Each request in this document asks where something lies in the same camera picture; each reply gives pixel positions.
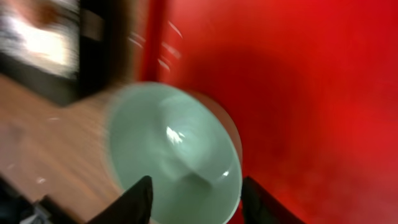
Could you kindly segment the green bowl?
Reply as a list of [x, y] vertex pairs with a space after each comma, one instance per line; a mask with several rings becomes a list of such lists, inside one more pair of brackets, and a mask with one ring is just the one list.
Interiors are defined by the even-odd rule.
[[229, 222], [238, 208], [243, 149], [237, 127], [197, 91], [144, 82], [118, 91], [108, 108], [109, 171], [127, 190], [152, 179], [151, 223]]

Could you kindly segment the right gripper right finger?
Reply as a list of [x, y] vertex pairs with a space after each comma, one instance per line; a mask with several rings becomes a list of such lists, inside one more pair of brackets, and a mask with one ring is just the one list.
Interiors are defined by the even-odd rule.
[[243, 179], [241, 200], [245, 224], [304, 224], [251, 177]]

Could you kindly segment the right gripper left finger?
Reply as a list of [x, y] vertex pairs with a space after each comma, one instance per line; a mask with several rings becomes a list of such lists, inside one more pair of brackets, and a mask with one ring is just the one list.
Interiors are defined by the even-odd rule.
[[152, 178], [146, 175], [88, 224], [149, 224], [153, 196]]

